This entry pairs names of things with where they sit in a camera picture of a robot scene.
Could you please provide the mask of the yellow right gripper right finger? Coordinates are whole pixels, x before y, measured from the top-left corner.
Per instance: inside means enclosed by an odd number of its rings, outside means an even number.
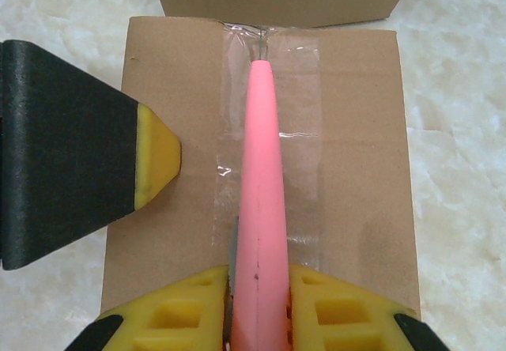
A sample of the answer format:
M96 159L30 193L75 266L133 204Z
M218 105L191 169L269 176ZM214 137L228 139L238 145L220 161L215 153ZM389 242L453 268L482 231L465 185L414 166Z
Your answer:
M431 351L410 308L306 266L289 269L291 351Z

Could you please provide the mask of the pink utility knife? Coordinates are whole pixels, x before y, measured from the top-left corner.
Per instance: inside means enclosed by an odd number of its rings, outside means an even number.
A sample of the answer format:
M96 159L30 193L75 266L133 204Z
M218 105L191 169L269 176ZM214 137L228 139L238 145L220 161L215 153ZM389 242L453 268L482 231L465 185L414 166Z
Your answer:
M274 77L251 64L244 122L231 351L288 351L289 263Z

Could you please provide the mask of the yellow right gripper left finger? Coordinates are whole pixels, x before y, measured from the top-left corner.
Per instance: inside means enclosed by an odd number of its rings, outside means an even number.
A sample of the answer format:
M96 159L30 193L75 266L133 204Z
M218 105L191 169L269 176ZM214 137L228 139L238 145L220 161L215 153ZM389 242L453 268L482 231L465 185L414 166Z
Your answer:
M228 268L217 266L104 312L81 351L225 351Z

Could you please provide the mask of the tall cardboard box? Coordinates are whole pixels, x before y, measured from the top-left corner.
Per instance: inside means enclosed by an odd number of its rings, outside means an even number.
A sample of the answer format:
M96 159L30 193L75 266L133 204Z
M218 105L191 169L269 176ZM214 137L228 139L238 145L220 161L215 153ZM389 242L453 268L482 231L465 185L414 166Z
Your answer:
M249 64L268 47L293 262L420 307L398 42L392 31L130 19L123 91L179 137L182 167L110 225L101 307L227 261Z

